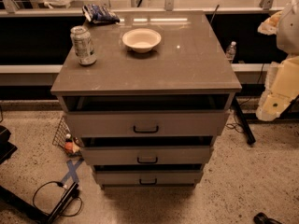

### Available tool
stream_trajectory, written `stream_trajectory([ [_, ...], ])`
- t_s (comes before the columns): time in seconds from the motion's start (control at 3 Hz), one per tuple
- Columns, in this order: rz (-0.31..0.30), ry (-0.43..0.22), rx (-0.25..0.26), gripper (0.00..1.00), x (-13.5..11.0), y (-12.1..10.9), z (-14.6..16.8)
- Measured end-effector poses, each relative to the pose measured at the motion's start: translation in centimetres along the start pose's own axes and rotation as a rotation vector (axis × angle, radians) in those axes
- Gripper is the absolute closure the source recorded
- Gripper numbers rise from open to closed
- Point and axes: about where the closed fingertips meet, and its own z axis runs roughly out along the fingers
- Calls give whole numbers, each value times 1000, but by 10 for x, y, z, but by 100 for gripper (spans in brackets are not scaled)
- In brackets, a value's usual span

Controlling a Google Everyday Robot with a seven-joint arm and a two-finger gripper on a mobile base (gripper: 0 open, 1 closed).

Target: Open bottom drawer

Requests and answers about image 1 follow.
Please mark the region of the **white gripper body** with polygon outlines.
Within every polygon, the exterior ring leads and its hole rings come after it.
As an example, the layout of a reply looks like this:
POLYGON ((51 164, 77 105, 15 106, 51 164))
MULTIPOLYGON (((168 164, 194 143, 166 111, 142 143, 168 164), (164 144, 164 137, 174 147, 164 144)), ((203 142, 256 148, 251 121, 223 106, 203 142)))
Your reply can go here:
POLYGON ((256 117, 262 121, 272 121, 279 118, 299 95, 299 56, 281 63, 271 62, 264 86, 256 117))

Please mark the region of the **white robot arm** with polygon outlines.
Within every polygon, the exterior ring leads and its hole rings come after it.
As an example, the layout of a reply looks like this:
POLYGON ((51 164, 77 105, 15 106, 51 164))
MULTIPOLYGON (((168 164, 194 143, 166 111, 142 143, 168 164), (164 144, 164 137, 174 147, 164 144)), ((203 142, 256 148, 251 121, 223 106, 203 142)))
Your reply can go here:
POLYGON ((277 47, 287 53, 281 63, 271 62, 256 117, 272 121, 299 95, 299 0, 291 0, 258 27, 258 32, 277 36, 277 47))

